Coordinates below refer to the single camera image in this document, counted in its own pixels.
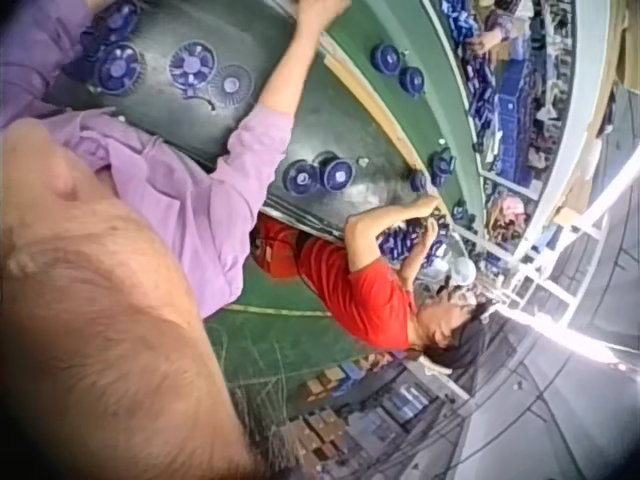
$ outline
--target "blue fan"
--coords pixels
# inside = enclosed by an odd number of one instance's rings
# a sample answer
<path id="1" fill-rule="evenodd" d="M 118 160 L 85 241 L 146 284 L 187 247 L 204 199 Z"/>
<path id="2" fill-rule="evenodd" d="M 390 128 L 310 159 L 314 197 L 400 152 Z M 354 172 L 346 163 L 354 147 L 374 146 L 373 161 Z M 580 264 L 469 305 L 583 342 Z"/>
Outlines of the blue fan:
<path id="1" fill-rule="evenodd" d="M 417 67 L 405 67 L 400 70 L 400 86 L 413 98 L 424 91 L 424 73 Z"/>
<path id="2" fill-rule="evenodd" d="M 109 95 L 131 93 L 142 78 L 145 63 L 142 54 L 128 43 L 114 46 L 96 68 L 98 88 Z"/>
<path id="3" fill-rule="evenodd" d="M 171 80 L 185 97 L 193 97 L 196 89 L 211 78 L 216 68 L 216 57 L 211 47 L 194 40 L 182 45 L 169 61 Z"/>
<path id="4" fill-rule="evenodd" d="M 224 107 L 235 107 L 253 92 L 253 77 L 241 65 L 225 65 L 218 69 L 209 83 L 209 94 L 214 102 Z"/>
<path id="5" fill-rule="evenodd" d="M 113 44 L 127 40 L 139 19 L 140 6 L 133 0 L 123 0 L 100 13 L 94 28 L 103 43 Z"/>
<path id="6" fill-rule="evenodd" d="M 381 44 L 371 50 L 371 64 L 383 75 L 397 75 L 402 66 L 398 49 L 391 44 Z"/>

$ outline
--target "woman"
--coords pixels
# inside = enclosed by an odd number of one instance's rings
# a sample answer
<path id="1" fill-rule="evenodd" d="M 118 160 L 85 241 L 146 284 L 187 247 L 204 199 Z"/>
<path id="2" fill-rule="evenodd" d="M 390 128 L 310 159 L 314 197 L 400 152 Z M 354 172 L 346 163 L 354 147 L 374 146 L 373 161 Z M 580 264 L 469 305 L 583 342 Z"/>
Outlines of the woman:
<path id="1" fill-rule="evenodd" d="M 42 119 L 22 128 L 44 127 L 51 137 L 49 153 L 58 153 L 23 160 L 30 165 L 26 174 L 48 176 L 62 189 L 45 187 L 29 193 L 42 206 L 39 221 L 55 221 L 55 214 L 45 210 L 53 209 L 55 197 L 74 195 L 77 186 L 71 172 L 75 163 L 82 163 L 113 197 L 144 217 L 171 249 L 189 280 L 200 315 L 206 317 L 240 294 L 249 232 L 285 157 L 320 34 L 350 0 L 299 2 L 289 48 L 258 105 L 229 139 L 229 154 L 219 159 L 211 175 L 188 168 L 190 159 L 104 110 L 59 114 L 59 109 L 42 101 L 60 68 L 78 51 L 80 33 L 93 14 L 112 2 L 31 0 L 21 5 L 0 45 L 0 128 L 22 118 Z"/>
<path id="2" fill-rule="evenodd" d="M 311 237 L 260 215 L 252 256 L 274 278 L 301 277 L 338 324 L 367 345 L 425 354 L 447 368 L 471 364 L 484 347 L 485 305 L 460 304 L 445 288 L 423 305 L 413 284 L 438 233 L 428 220 L 423 237 L 396 272 L 380 256 L 377 237 L 390 226 L 431 215 L 439 199 L 375 208 L 347 220 L 344 246 Z"/>

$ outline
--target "cardboard box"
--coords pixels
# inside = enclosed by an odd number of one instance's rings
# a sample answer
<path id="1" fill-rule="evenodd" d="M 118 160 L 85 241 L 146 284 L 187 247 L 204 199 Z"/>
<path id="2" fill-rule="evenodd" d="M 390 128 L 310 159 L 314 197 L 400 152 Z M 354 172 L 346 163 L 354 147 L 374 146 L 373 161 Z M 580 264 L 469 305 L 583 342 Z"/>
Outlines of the cardboard box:
<path id="1" fill-rule="evenodd" d="M 324 388 L 330 390 L 337 387 L 346 376 L 347 374 L 339 367 L 328 368 L 318 376 L 318 381 Z"/>
<path id="2" fill-rule="evenodd" d="M 320 412 L 324 422 L 336 432 L 344 432 L 347 428 L 344 421 L 333 410 L 327 409 Z"/>
<path id="3" fill-rule="evenodd" d="M 316 379 L 309 380 L 300 386 L 300 395 L 308 402 L 321 398 L 321 395 L 324 396 L 326 394 L 324 387 Z"/>
<path id="4" fill-rule="evenodd" d="M 307 452 L 304 455 L 300 455 L 300 463 L 309 472 L 316 472 L 320 467 L 320 461 L 312 452 Z"/>
<path id="5" fill-rule="evenodd" d="M 295 420 L 290 422 L 290 428 L 293 432 L 293 437 L 300 442 L 302 447 L 310 452 L 322 445 L 322 441 L 302 420 Z"/>

